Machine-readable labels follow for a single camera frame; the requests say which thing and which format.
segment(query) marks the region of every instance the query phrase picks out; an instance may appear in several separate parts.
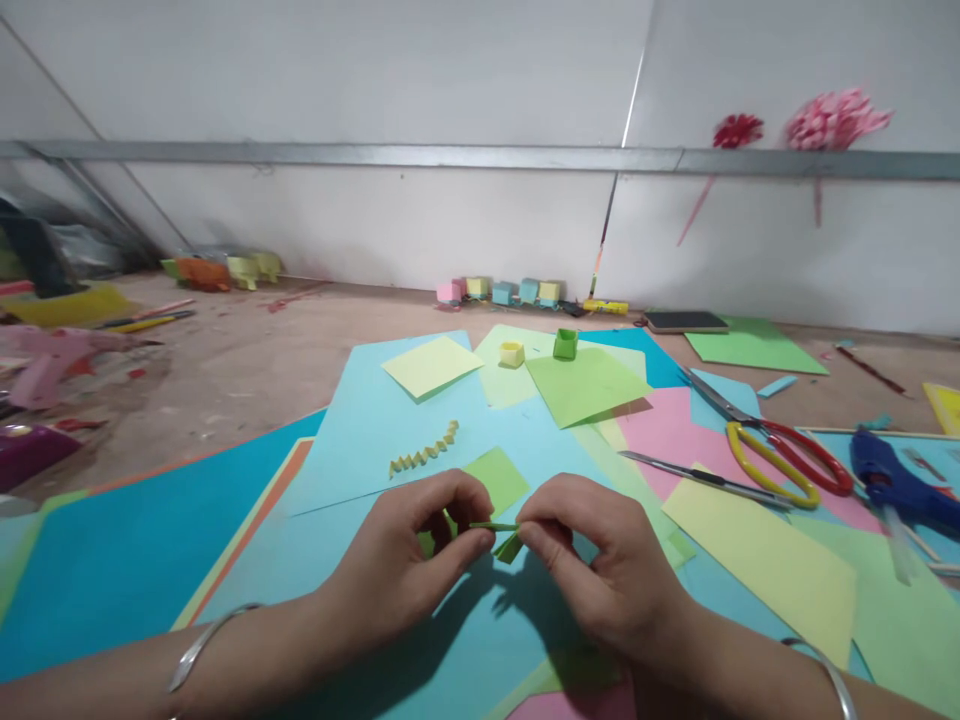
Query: silver bangle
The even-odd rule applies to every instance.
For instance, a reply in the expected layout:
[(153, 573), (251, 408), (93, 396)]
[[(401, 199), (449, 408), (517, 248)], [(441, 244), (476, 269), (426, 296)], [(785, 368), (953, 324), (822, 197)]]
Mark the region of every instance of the silver bangle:
[(827, 671), (827, 675), (830, 676), (830, 682), (833, 683), (833, 689), (836, 690), (837, 697), (840, 698), (840, 708), (843, 710), (843, 720), (857, 720), (857, 709), (853, 706), (853, 698), (850, 697), (850, 691), (847, 689), (847, 684), (843, 681), (843, 676), (840, 674), (840, 670), (837, 669), (837, 666), (830, 662), (830, 658), (828, 658), (806, 640), (801, 640), (800, 638), (784, 638), (780, 642), (787, 646), (804, 645), (811, 652), (813, 652), (814, 655), (817, 656), (817, 660), (820, 661), (820, 664), (823, 665), (824, 670)]
[(187, 676), (190, 675), (190, 671), (193, 670), (193, 665), (200, 656), (200, 652), (210, 638), (213, 637), (214, 633), (224, 626), (227, 620), (258, 607), (263, 607), (263, 603), (247, 603), (246, 605), (241, 605), (237, 609), (228, 612), (215, 623), (211, 623), (207, 629), (203, 631), (203, 634), (194, 641), (193, 645), (187, 648), (183, 657), (180, 658), (180, 662), (177, 664), (177, 670), (173, 673), (173, 679), (170, 681), (170, 687), (167, 688), (167, 692), (175, 692), (187, 681)]

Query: scissor blade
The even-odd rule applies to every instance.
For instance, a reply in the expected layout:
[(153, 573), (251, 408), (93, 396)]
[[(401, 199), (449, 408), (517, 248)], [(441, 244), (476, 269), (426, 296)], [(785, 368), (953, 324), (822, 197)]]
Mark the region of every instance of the scissor blade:
[(718, 413), (729, 420), (735, 420), (740, 423), (746, 423), (753, 419), (750, 415), (747, 415), (745, 412), (743, 412), (743, 410), (738, 408), (736, 405), (723, 397), (723, 395), (710, 387), (705, 380), (690, 372), (690, 368), (683, 368), (683, 371), (687, 376), (687, 380), (690, 381), (690, 384), (693, 385), (694, 389), (703, 395), (704, 399), (713, 405), (713, 408)]

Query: white wall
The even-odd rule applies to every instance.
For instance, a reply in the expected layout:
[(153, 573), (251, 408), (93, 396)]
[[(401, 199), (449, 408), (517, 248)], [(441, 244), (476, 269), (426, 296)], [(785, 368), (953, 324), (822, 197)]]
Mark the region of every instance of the white wall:
[[(0, 0), (107, 139), (561, 145), (619, 145), (651, 7), (652, 0)], [(661, 0), (629, 144), (706, 147), (718, 120), (748, 111), (767, 122), (758, 147), (777, 147), (802, 102), (863, 85), (897, 114), (858, 148), (957, 152), (957, 67), (960, 0)], [(24, 117), (29, 124), (61, 110)], [(78, 137), (71, 128), (50, 130)], [(10, 137), (2, 123), (0, 137)], [(406, 287), (432, 287), (450, 274), (532, 275), (566, 280), (581, 298), (611, 180), (132, 170), (191, 242), (271, 248), (295, 274)], [(676, 248), (703, 182), (622, 180), (598, 296), (813, 324), (960, 331), (960, 285), (951, 275), (960, 266), (960, 186), (827, 182), (817, 229), (810, 181), (721, 178)], [(162, 242), (174, 247), (165, 232)]]

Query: hand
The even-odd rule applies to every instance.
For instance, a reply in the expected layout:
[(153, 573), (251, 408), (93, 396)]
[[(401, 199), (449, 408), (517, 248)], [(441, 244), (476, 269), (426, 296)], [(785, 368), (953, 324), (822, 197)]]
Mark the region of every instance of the hand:
[[(651, 665), (680, 649), (699, 606), (677, 580), (638, 502), (561, 474), (533, 494), (517, 522), (523, 544), (547, 566), (594, 641)], [(599, 548), (589, 566), (573, 549), (571, 530)]]
[[(443, 511), (457, 524), (451, 539)], [(383, 645), (429, 616), (466, 569), (493, 547), (487, 489), (462, 470), (447, 470), (385, 492), (374, 504), (343, 560), (318, 590), (347, 657), (343, 664)], [(436, 543), (426, 559), (417, 533)]]

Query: floor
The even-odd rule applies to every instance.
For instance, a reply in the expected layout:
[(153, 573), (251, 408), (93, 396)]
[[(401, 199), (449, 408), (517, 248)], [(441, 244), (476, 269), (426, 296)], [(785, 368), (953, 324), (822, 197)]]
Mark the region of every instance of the floor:
[[(207, 455), (249, 440), (327, 405), (353, 346), (448, 330), (467, 330), (476, 346), (496, 324), (536, 330), (631, 327), (632, 316), (580, 319), (535, 309), (471, 305), (441, 312), (425, 291), (372, 288), (284, 279), (258, 292), (205, 294), (181, 290), (162, 274), (118, 281), (145, 307), (192, 297), (194, 317), (148, 330), (165, 343), (143, 377), (108, 386), (56, 417), (109, 418), (94, 433), (91, 450), (78, 453), (14, 494), (40, 502), (63, 492), (138, 475), (169, 463)], [(271, 312), (270, 304), (293, 298)], [(814, 356), (829, 377), (800, 382), (769, 400), (763, 414), (791, 425), (850, 428), (889, 413), (894, 428), (938, 433), (922, 382), (960, 388), (956, 343), (936, 338), (852, 330), (783, 326)], [(759, 389), (785, 373), (704, 365), (686, 339), (658, 336), (678, 362), (704, 367)], [(856, 342), (862, 358), (895, 378), (915, 399), (900, 397), (833, 351), (841, 339)]]

